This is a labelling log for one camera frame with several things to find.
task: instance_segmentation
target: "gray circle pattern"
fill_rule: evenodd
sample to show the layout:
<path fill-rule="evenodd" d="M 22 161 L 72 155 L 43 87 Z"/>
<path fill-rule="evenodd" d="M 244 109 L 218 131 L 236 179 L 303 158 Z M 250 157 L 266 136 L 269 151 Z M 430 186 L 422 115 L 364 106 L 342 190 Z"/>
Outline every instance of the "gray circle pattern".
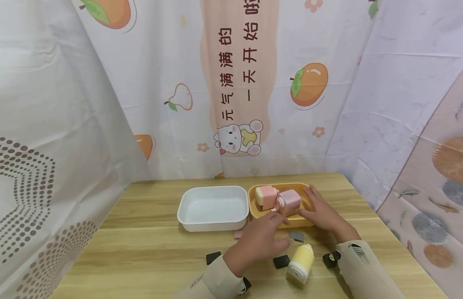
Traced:
<path fill-rule="evenodd" d="M 15 202 L 0 219 L 0 265 L 23 249 L 49 217 L 55 168 L 52 158 L 0 136 L 0 176 L 14 182 Z"/>
<path fill-rule="evenodd" d="M 418 212 L 412 218 L 416 233 L 428 243 L 442 245 L 449 239 L 449 229 L 438 216 L 429 212 Z"/>
<path fill-rule="evenodd" d="M 15 291 L 14 299 L 47 299 L 62 280 L 62 269 L 74 260 L 97 231 L 92 221 L 62 230 L 29 265 Z"/>
<path fill-rule="evenodd" d="M 463 207 L 463 184 L 447 179 L 442 191 L 452 202 Z"/>

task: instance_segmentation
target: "peach banner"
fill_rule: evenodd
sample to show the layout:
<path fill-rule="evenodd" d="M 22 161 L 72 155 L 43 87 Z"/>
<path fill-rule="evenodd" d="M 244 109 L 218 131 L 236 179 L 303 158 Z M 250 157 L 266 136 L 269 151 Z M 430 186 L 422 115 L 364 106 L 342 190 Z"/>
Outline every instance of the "peach banner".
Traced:
<path fill-rule="evenodd" d="M 270 131 L 279 0 L 200 1 L 210 125 L 224 155 L 260 154 Z"/>

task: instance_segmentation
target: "small pink piece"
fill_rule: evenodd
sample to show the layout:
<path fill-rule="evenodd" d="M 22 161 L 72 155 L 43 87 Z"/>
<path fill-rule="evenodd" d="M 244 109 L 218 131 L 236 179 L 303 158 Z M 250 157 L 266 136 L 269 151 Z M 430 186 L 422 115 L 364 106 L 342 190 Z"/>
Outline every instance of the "small pink piece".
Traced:
<path fill-rule="evenodd" d="M 238 240 L 241 238 L 241 235 L 243 234 L 243 230 L 235 230 L 235 240 Z"/>
<path fill-rule="evenodd" d="M 271 185 L 260 186 L 255 189 L 255 199 L 256 202 L 263 207 L 263 211 L 269 210 L 275 207 L 276 196 L 278 195 L 279 190 L 273 188 Z"/>

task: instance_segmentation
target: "pink container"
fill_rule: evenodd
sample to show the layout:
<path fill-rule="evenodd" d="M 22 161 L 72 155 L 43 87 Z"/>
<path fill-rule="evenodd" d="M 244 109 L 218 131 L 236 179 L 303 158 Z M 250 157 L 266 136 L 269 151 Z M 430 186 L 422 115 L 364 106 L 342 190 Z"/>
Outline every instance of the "pink container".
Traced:
<path fill-rule="evenodd" d="M 301 197 L 294 190 L 288 190 L 278 194 L 276 199 L 276 211 L 285 217 L 296 214 L 296 210 L 300 208 Z"/>
<path fill-rule="evenodd" d="M 278 189 L 272 186 L 260 186 L 255 189 L 256 206 L 261 211 L 269 210 L 275 207 L 276 196 L 278 196 Z"/>

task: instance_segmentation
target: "white curtain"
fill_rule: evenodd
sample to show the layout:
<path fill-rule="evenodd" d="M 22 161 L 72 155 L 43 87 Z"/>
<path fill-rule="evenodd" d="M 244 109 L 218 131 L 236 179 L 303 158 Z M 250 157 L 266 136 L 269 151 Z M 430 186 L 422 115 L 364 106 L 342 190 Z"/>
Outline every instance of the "white curtain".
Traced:
<path fill-rule="evenodd" d="M 377 8 L 72 2 L 154 179 L 321 171 Z"/>
<path fill-rule="evenodd" d="M 463 70 L 463 0 L 383 1 L 326 156 L 375 210 Z"/>
<path fill-rule="evenodd" d="M 463 298 L 463 0 L 384 0 L 325 161 Z"/>
<path fill-rule="evenodd" d="M 72 3 L 0 0 L 0 299 L 48 298 L 145 162 Z"/>

